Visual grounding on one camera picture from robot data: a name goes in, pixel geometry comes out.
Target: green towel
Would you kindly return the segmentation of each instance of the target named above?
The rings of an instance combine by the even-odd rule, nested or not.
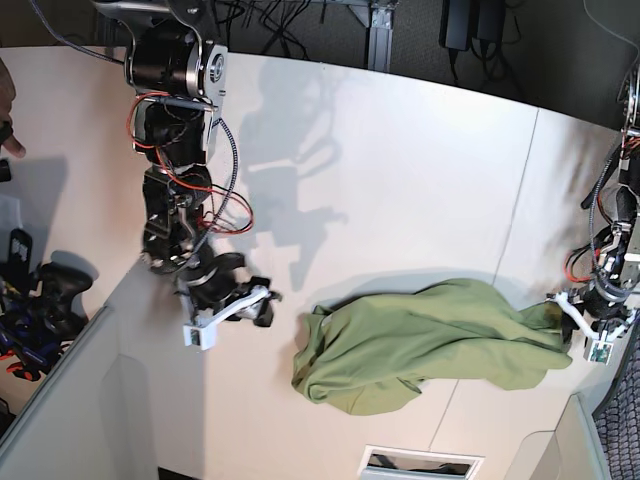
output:
[[[316,307],[305,318],[309,343],[294,359],[292,385],[352,415],[398,410],[433,378],[533,388],[547,370],[571,364],[561,317],[550,302],[518,312],[495,288],[469,279],[362,297],[335,312]]]

